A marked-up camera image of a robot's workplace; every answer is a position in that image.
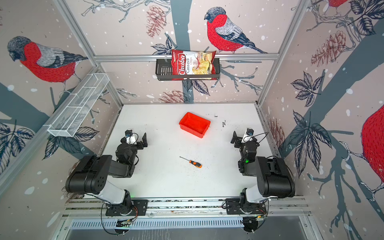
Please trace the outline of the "orange handled screwdriver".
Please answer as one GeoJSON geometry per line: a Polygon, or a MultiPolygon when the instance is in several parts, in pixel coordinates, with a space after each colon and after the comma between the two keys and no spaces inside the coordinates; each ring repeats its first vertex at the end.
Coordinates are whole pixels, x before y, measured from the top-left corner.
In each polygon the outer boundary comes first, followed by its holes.
{"type": "Polygon", "coordinates": [[[183,159],[183,160],[188,161],[191,165],[195,166],[196,168],[199,168],[199,169],[202,168],[202,164],[200,164],[200,163],[198,163],[196,161],[188,160],[188,159],[186,159],[184,157],[180,157],[180,158],[183,159]]]}

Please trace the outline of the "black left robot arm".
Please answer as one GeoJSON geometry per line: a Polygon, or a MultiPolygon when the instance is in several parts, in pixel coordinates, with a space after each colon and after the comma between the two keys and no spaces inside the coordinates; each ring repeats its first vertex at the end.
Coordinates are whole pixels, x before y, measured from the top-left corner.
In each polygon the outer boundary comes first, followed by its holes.
{"type": "Polygon", "coordinates": [[[93,196],[106,204],[106,216],[145,216],[148,201],[133,200],[128,190],[108,181],[108,177],[131,178],[140,158],[138,151],[148,147],[147,134],[142,140],[132,130],[125,131],[117,147],[114,161],[111,155],[88,156],[80,160],[66,181],[68,193],[93,196]]]}

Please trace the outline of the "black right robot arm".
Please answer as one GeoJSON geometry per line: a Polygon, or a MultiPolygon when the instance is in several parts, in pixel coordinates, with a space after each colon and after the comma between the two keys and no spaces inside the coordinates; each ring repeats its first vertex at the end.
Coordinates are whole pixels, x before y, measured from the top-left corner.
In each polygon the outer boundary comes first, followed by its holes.
{"type": "Polygon", "coordinates": [[[295,196],[295,183],[291,172],[282,158],[277,156],[260,157],[257,149],[260,142],[253,129],[247,129],[242,137],[233,133],[231,144],[239,149],[239,172],[245,177],[253,177],[256,184],[244,188],[239,198],[226,199],[222,208],[228,215],[268,215],[268,201],[272,198],[292,198],[295,196]]]}

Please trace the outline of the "red plastic bin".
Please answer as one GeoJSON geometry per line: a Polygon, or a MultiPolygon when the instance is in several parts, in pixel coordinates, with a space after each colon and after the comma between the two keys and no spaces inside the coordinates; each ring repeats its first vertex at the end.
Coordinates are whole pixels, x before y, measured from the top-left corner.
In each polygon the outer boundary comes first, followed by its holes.
{"type": "Polygon", "coordinates": [[[203,138],[211,121],[190,112],[186,113],[179,122],[180,128],[198,138],[203,138]]]}

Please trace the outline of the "red cassava chips bag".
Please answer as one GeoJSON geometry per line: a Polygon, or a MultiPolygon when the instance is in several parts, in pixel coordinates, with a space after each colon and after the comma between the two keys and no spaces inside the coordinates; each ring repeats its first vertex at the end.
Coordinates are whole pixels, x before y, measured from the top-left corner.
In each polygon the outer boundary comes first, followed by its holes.
{"type": "Polygon", "coordinates": [[[219,72],[214,66],[216,51],[192,52],[172,50],[172,76],[209,75],[203,80],[216,80],[219,72]]]}

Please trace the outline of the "black wall basket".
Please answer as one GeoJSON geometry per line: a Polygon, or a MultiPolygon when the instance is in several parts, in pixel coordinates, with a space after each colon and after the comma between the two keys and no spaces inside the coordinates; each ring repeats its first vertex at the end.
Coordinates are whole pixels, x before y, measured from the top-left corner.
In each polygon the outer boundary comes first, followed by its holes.
{"type": "Polygon", "coordinates": [[[157,59],[155,73],[159,81],[219,80],[221,76],[220,59],[214,59],[214,67],[216,74],[173,75],[171,59],[157,59]]]}

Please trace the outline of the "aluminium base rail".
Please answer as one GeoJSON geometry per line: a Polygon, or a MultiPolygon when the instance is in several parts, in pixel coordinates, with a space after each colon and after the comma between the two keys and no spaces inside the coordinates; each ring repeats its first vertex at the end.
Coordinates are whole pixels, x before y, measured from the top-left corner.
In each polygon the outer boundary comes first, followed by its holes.
{"type": "MultiPolygon", "coordinates": [[[[188,217],[280,217],[311,216],[312,212],[304,197],[271,199],[255,211],[249,212],[234,207],[238,201],[226,204],[225,197],[201,198],[148,198],[146,206],[139,206],[140,218],[188,218],[188,217]]],[[[106,207],[95,198],[75,199],[69,201],[63,218],[97,218],[104,216],[106,207]]]]}

